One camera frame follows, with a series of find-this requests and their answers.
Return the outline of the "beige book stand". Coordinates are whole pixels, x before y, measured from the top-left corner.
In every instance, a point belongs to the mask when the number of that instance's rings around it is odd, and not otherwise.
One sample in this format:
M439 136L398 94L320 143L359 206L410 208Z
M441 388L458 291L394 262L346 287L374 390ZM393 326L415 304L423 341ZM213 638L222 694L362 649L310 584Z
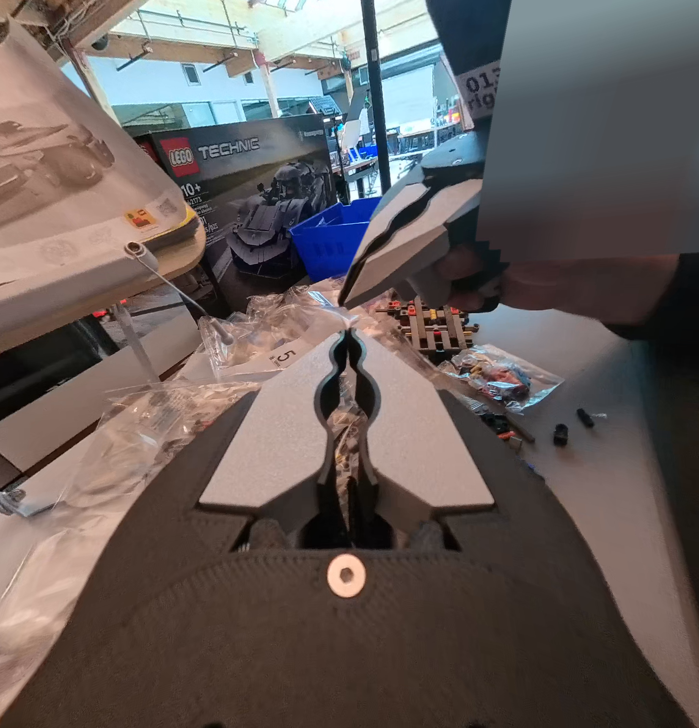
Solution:
M184 240L155 250L144 245L155 256L159 273L165 278L181 275L199 262L206 247L206 233L198 215L197 221L197 229ZM2 285L0 353L159 283L124 252L93 267L81 263Z

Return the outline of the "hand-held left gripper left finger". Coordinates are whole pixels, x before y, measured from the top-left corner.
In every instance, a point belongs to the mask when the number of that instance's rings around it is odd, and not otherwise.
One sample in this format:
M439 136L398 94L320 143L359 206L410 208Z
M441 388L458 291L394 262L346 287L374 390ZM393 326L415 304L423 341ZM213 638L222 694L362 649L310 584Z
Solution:
M341 402L347 332L268 380L209 478L199 505L277 522L305 548L342 548L350 536L336 488L330 423Z

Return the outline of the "blue plastic bin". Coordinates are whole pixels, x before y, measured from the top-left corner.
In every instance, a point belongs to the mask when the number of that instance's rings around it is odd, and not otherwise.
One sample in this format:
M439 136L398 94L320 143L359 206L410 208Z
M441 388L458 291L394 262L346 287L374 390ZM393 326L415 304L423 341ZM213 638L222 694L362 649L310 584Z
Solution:
M381 198L336 203L293 226L290 237L313 282L340 278L349 270Z

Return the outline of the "black vertical post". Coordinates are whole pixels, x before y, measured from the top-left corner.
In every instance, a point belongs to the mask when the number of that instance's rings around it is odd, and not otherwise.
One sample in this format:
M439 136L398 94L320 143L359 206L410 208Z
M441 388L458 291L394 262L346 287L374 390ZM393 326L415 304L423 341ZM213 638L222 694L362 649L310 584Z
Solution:
M381 194L386 194L391 187L390 155L384 115L381 57L379 52L379 36L375 15L374 1L360 1L364 43L367 56L368 77L372 96L373 123L375 140L378 147L378 166L381 183Z

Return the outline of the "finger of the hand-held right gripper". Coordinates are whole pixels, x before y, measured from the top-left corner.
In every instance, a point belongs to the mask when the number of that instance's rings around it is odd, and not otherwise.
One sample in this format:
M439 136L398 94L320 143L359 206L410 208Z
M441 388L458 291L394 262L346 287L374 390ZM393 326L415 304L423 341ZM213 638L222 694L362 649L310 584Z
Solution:
M388 263L379 254L388 250L392 236L407 226L425 210L430 200L430 188L415 183L403 187L393 199L382 198L370 220L346 274L346 292L370 292L389 275Z
M432 189L422 181L408 183L403 180L402 185L397 184L391 188L393 196L387 193L382 198L393 199L403 187L415 183L430 188L430 200L416 220L392 236L388 250L379 254L380 260L388 263L389 275L370 292L346 292L344 282L338 295L339 306L353 309L396 287L399 282L407 281L431 268L450 250L450 224L471 212L480 202L482 179L473 178L438 189Z

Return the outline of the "clear bag of lego wheels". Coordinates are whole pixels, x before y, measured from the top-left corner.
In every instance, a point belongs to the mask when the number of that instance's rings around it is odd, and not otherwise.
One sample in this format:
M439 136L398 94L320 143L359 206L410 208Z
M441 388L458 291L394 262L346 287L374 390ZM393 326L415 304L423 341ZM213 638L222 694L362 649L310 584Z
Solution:
M163 386L114 400L94 434L20 487L0 514L0 653L58 635L126 511L174 456L257 381Z

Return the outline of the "grey lego chassis assembly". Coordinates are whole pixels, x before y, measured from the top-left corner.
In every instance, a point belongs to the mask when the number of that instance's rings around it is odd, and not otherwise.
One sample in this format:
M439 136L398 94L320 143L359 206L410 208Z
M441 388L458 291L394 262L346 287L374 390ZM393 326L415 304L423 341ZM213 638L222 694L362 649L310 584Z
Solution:
M393 320L411 347L433 363L450 360L471 348L481 328L468 312L452 306L433 308L419 297L403 300L391 296L374 312Z

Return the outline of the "small clear bag coloured pins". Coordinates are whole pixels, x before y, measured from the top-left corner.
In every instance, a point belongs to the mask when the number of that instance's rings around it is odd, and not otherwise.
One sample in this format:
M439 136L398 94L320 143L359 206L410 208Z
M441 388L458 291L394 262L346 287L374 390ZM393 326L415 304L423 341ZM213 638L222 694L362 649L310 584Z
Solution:
M437 367L514 414L524 414L564 383L564 378L491 344L473 345Z

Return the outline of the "whiteboard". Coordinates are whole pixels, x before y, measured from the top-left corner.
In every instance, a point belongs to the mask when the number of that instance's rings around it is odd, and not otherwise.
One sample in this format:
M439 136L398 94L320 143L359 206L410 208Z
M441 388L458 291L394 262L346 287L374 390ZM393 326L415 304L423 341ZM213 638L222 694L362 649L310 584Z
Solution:
M386 128L429 122L434 110L433 69L419 68L381 82Z

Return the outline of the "person's right hand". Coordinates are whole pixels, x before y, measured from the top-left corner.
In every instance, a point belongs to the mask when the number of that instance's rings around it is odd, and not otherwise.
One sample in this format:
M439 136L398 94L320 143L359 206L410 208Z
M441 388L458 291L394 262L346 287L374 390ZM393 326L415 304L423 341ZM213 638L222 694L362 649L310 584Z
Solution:
M482 271L481 259L470 248L454 248L435 270L451 283L451 306L473 313L486 308L481 293L461 289L461 279ZM610 273L609 264L597 260L512 264L501 275L498 296L503 305L515 309L554 309L611 324L616 315Z

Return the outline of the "brown cardboard sheet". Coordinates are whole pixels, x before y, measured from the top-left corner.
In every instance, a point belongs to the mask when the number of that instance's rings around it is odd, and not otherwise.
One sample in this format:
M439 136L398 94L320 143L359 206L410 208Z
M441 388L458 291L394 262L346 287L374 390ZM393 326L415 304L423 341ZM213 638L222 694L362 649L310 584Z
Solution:
M461 132L470 132L474 128L445 52L440 53L433 67L433 93L437 125L457 126Z

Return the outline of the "dark grey long lego axle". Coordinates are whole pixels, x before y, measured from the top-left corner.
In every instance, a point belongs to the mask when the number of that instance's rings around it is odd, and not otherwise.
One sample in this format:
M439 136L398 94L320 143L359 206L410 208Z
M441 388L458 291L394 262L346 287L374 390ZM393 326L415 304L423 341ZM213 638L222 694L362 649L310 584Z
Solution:
M519 416L512 416L508 413L503 413L500 417L508 424L509 430L516 433L516 436L523 439L530 444L536 443L535 436L529 431L524 425L521 424Z

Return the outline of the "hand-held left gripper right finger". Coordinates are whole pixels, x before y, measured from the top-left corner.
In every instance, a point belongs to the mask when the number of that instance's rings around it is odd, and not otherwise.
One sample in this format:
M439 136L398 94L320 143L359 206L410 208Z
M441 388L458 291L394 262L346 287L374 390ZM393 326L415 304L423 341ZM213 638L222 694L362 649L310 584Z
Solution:
M361 550L389 550L448 518L492 513L496 503L438 389L376 339L349 332L358 473L349 487L350 535Z

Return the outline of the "black lego set box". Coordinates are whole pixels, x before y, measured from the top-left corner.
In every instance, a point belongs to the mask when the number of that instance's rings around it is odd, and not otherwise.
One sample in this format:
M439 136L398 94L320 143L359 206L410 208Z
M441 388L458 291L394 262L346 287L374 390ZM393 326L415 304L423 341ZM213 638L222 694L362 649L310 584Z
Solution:
M135 141L180 187L207 236L201 267L224 313L306 275L290 230L336 204L317 114L154 132Z

